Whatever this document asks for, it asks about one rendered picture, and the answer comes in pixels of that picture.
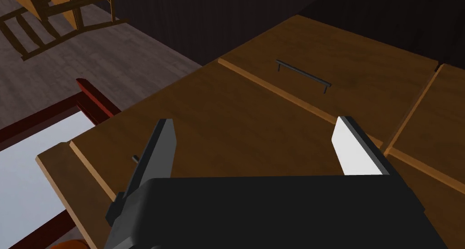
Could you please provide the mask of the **brown wooden cabinet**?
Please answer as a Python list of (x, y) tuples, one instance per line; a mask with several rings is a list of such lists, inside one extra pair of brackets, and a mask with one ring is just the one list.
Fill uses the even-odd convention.
[[(434, 74), (440, 66), (437, 64)], [(465, 194), (388, 154), (390, 143), (400, 131), (403, 122), (434, 74), (414, 101), (396, 132), (378, 147), (386, 146), (383, 153), (419, 197), (428, 219), (448, 249), (465, 249)], [(104, 214), (111, 198), (73, 151), (70, 142), (58, 144), (41, 153), (37, 157), (37, 162), (90, 249), (103, 249), (110, 231)]]

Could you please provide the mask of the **red framed bed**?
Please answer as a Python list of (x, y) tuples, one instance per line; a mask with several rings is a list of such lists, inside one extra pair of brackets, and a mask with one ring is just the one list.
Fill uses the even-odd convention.
[(88, 80), (76, 81), (78, 93), (0, 129), (0, 249), (48, 249), (81, 238), (35, 161), (119, 112)]

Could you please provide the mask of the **brown wooden chair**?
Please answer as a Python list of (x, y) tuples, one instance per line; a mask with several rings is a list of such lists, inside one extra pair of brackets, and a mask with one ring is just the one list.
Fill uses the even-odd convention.
[[(126, 23), (127, 20), (116, 19), (114, 12), (114, 0), (15, 0), (21, 8), (0, 16), (0, 32), (12, 45), (12, 47), (21, 54), (23, 61), (31, 59), (46, 50), (49, 50), (73, 37), (89, 32), (98, 30), (114, 25)], [(107, 1), (110, 4), (111, 20), (94, 25), (85, 25), (83, 22), (81, 7), (94, 4), (98, 1)], [(37, 35), (34, 29), (24, 19), (25, 12), (31, 12), (45, 28), (45, 30), (54, 38), (49, 43), (44, 43)], [(58, 31), (49, 22), (49, 18), (54, 15), (62, 14), (65, 19), (71, 24), (73, 31), (60, 35)], [(13, 31), (7, 26), (6, 21), (16, 19), (20, 27), (24, 30), (26, 35), (37, 45), (37, 49), (29, 52), (14, 35)]]

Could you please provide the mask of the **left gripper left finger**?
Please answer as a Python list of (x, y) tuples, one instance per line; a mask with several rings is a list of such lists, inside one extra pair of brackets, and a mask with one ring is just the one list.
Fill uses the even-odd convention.
[(124, 194), (125, 198), (149, 179), (170, 178), (176, 145), (173, 120), (160, 119), (138, 160)]

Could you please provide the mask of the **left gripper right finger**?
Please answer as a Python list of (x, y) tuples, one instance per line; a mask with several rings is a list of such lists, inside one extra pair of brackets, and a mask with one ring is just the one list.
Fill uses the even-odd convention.
[(331, 142), (344, 175), (390, 174), (380, 150), (352, 117), (337, 118)]

